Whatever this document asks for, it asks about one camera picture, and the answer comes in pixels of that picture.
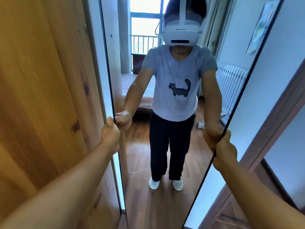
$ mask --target painting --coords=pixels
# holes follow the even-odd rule
[[[278,7],[280,0],[268,1],[265,3],[261,15],[258,19],[256,27],[254,29],[252,38],[250,40],[247,54],[256,55],[261,43],[266,35],[267,29],[274,16],[276,8]]]

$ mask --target wooden wardrobe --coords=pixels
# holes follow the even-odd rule
[[[82,0],[1,0],[0,222],[77,164],[104,125]],[[78,228],[117,228],[111,163]]]

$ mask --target beige curtain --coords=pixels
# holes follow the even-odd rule
[[[201,47],[207,47],[215,54],[215,44],[219,36],[221,23],[228,0],[212,0],[205,23],[203,23],[203,34],[198,41]]]

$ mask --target white cord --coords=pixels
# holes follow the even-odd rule
[[[148,169],[149,167],[147,167],[146,169]],[[146,170],[146,169],[142,169],[142,170],[140,170],[140,171],[138,171],[138,172],[135,172],[135,173],[139,173],[139,172],[141,172],[141,171],[143,171],[143,170]],[[129,171],[128,171],[129,172]],[[129,172],[129,173],[132,173],[132,172]]]

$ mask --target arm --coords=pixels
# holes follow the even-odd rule
[[[201,78],[201,87],[204,96],[205,125],[219,124],[222,96],[216,79],[216,69],[206,71]]]
[[[101,143],[78,165],[56,178],[15,210],[0,229],[75,228],[118,151],[120,132],[113,119],[101,132]]]
[[[221,173],[253,229],[305,228],[305,216],[243,168],[228,131],[216,146],[214,167]]]
[[[152,76],[153,71],[151,69],[142,67],[128,89],[122,112],[115,114],[116,124],[122,132],[125,132],[132,124],[132,117],[141,103]]]

